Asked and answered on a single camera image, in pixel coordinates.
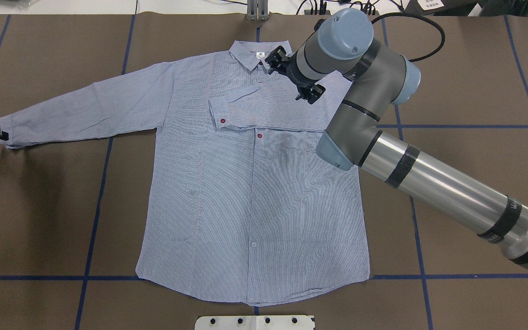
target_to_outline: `shirt sleeve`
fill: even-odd
[[[96,82],[0,118],[8,149],[107,138],[162,126],[172,98],[174,63]]]
[[[314,104],[295,100],[295,84],[283,77],[210,98],[209,110],[218,128],[323,132],[352,82],[334,71],[319,83],[327,90]]]

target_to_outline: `light blue shirt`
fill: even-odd
[[[369,278],[358,169],[315,154],[349,83],[314,105],[259,64],[288,42],[159,63],[0,118],[7,148],[157,129],[140,278],[252,306]]]

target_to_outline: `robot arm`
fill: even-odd
[[[352,81],[317,155],[344,171],[358,165],[497,244],[505,257],[528,269],[527,206],[376,128],[390,103],[404,103],[417,90],[419,69],[374,39],[361,11],[339,11],[315,30],[296,53],[287,56],[279,47],[266,62],[270,73],[286,75],[297,86],[297,99],[311,104],[325,91],[316,82],[329,73],[339,71]]]

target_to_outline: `white bracket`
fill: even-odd
[[[247,0],[247,20],[267,21],[268,0]]]
[[[310,315],[200,317],[195,330],[315,330]]]

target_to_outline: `shirt collar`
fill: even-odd
[[[249,41],[234,41],[229,53],[239,62],[243,67],[252,71],[258,65],[260,60],[256,58],[252,52],[272,52],[274,48],[283,46],[287,54],[292,52],[291,44],[288,41],[283,42],[249,42]]]

